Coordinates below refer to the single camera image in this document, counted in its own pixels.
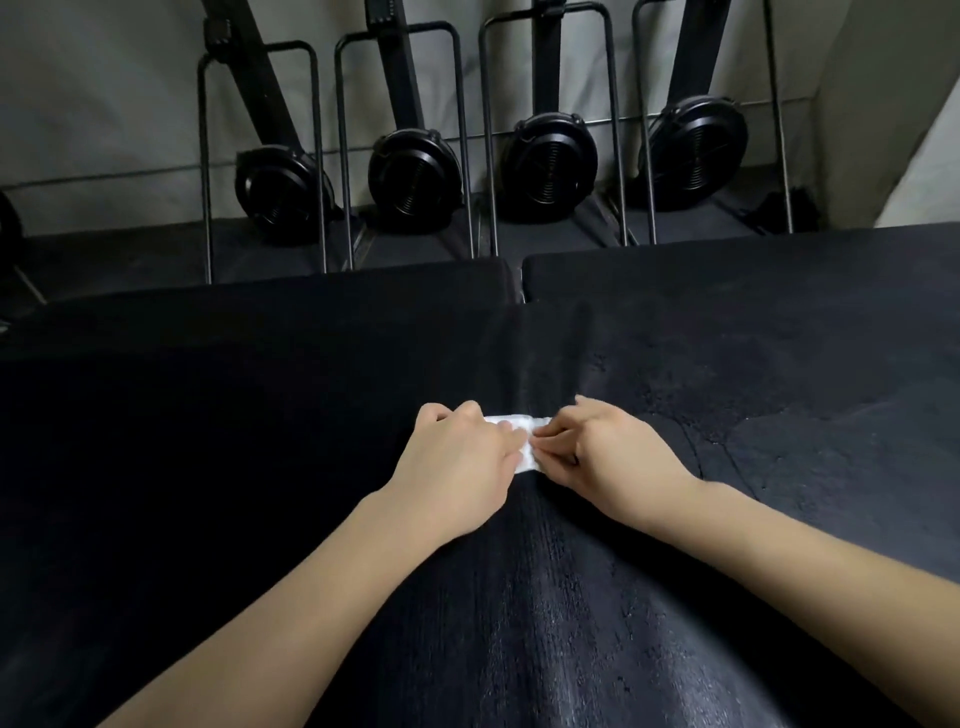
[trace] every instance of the black mat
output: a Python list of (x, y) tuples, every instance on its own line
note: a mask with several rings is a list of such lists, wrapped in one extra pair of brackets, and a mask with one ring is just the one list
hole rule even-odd
[[(960, 265), (880, 263), (819, 271), (849, 289), (788, 266), (735, 295), (0, 364), (0, 724), (102, 718), (382, 484), (425, 400), (611, 400), (704, 477), (960, 579)], [(315, 718), (910, 722), (726, 578), (531, 474), (394, 594)]]
[(932, 255), (960, 257), (960, 223), (532, 255), (523, 262), (523, 293), (527, 301), (732, 293), (768, 286), (770, 276), (811, 293), (839, 291), (874, 276), (902, 282)]
[(490, 258), (123, 293), (41, 308), (0, 339), (0, 357), (255, 341), (267, 331), (304, 335), (435, 309), (496, 308), (515, 300), (510, 269)]

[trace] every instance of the hand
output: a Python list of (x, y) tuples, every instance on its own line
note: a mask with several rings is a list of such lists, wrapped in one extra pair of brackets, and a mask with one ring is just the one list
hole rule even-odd
[(434, 548), (475, 531), (507, 500), (527, 433), (485, 422), (467, 401), (451, 412), (425, 404), (382, 493), (408, 509)]
[(648, 424), (577, 396), (530, 440), (543, 473), (602, 513), (650, 533), (700, 480)]

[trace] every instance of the rowing machine flywheel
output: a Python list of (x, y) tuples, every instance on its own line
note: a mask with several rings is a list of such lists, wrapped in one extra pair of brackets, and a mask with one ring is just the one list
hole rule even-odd
[(505, 214), (524, 222), (568, 216), (593, 191), (596, 142), (577, 114), (549, 111), (516, 125), (500, 164)]
[(16, 265), (25, 245), (20, 217), (7, 196), (0, 193), (0, 275)]
[(433, 130), (398, 129), (381, 136), (373, 145), (368, 180), (377, 209), (396, 230), (442, 230), (463, 204), (460, 164)]
[[(237, 156), (240, 206), (277, 246), (317, 241), (317, 163), (312, 155), (272, 144)], [(324, 219), (333, 216), (333, 187), (324, 174)]]
[[(726, 185), (747, 151), (743, 114), (730, 99), (693, 96), (668, 108), (650, 136), (657, 209), (688, 209)], [(646, 206), (646, 168), (631, 190), (631, 203)]]

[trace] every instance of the forearm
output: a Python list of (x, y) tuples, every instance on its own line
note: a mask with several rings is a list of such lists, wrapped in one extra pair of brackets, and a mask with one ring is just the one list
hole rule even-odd
[(104, 723), (271, 726), (309, 717), (377, 610), (432, 550), (373, 494), (296, 569)]
[(960, 587), (829, 536), (719, 483), (651, 535), (722, 571), (927, 725), (960, 724)]

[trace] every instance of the wall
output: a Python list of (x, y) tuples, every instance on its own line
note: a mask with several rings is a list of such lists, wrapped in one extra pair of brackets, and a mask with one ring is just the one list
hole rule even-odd
[[(251, 0), (267, 41), (301, 37), (321, 55), (324, 148), (335, 150), (333, 45), (363, 28), (359, 0)], [(820, 83), (849, 0), (775, 0), (784, 97), (811, 97)], [(476, 38), (486, 16), (525, 7), (525, 0), (407, 0), (411, 22), (446, 19), (461, 32), (467, 72), (468, 126), (481, 133)], [(608, 0), (624, 114), (636, 113), (630, 31), (633, 0)], [(683, 0), (644, 11), (643, 69), (659, 109), (666, 97), (683, 15)], [(200, 0), (6, 0), (0, 4), (0, 186), (10, 190), (29, 234), (136, 227), (200, 217), (195, 67), (203, 52)], [(759, 0), (733, 0), (714, 91), (741, 101), (769, 98)], [(449, 42), (414, 40), (427, 123), (456, 134)], [(492, 33), (492, 75), (498, 87), (494, 125), (510, 129), (531, 112), (530, 32), (526, 24)], [(564, 23), (563, 100), (585, 118), (610, 115), (602, 25), (598, 16)], [(371, 144), (391, 129), (386, 87), (375, 46), (352, 48), (348, 78), (349, 142)], [(306, 63), (277, 57), (276, 73), (302, 138), (310, 135)], [(224, 68), (210, 72), (214, 212), (240, 215), (231, 188), (237, 151), (255, 146), (252, 126)], [(748, 109), (754, 130), (748, 163), (775, 158), (769, 109)], [(788, 104), (791, 157), (798, 174), (812, 170), (806, 101)], [(609, 129), (595, 128), (610, 165)], [(638, 131), (625, 126), (627, 168), (635, 172)], [(474, 187), (484, 183), (482, 142), (470, 144)], [(339, 190), (339, 161), (325, 158)], [(354, 202), (367, 199), (368, 155), (350, 155)]]
[(960, 81), (876, 221), (878, 227), (960, 221)]
[(853, 1), (814, 105), (833, 227), (874, 224), (958, 74), (957, 0)]

